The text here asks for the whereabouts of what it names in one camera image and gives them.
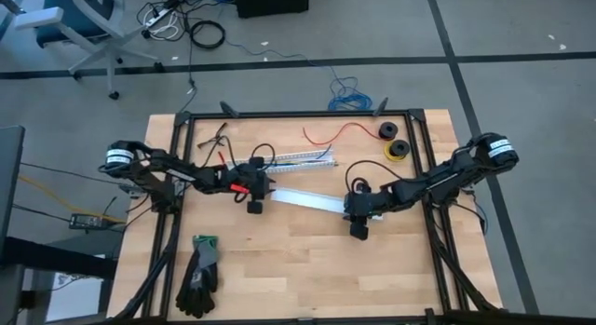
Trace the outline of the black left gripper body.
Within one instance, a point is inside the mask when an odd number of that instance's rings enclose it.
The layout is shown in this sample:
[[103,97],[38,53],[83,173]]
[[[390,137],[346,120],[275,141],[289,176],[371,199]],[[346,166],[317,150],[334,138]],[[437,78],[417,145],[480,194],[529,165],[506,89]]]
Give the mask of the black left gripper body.
[[228,172],[227,179],[237,204],[251,196],[251,200],[247,203],[247,213],[263,212],[262,200],[268,193],[268,178],[264,172],[263,157],[254,156],[248,163],[236,165]]

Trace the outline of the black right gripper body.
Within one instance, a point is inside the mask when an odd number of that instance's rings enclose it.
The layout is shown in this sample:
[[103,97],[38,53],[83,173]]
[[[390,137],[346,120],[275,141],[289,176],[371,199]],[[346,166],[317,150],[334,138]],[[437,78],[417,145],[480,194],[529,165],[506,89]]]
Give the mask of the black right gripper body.
[[350,190],[348,206],[351,207],[349,234],[359,240],[366,240],[369,235],[368,220],[374,216],[390,211],[393,206],[392,195],[386,190],[373,193],[368,187],[364,192]]

